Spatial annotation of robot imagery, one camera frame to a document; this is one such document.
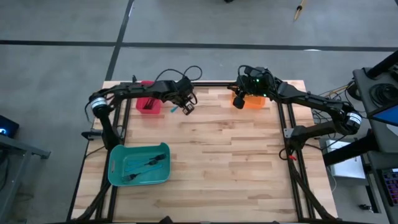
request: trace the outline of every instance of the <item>wooden table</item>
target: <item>wooden table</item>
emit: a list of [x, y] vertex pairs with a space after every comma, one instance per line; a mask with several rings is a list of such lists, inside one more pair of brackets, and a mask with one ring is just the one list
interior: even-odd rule
[[[302, 80], [289, 83], [305, 91]], [[166, 142], [172, 173], [164, 184], [118, 188], [114, 222], [158, 222], [167, 215], [174, 222], [297, 221], [287, 163], [278, 157], [284, 141], [277, 104], [267, 99], [261, 110], [238, 110], [225, 87], [194, 91], [198, 104], [188, 116], [181, 110], [171, 113], [174, 105], [169, 102], [161, 114], [141, 115], [132, 101], [125, 145]], [[294, 113], [297, 125], [313, 125], [310, 108], [294, 105]], [[94, 128], [101, 129], [98, 120]], [[101, 140], [90, 142], [87, 153], [102, 145]], [[305, 147], [303, 157], [312, 192], [337, 217], [321, 152]], [[98, 193], [105, 159], [106, 150], [101, 150], [85, 160], [72, 218], [82, 214]], [[307, 217], [301, 191], [300, 197]]]

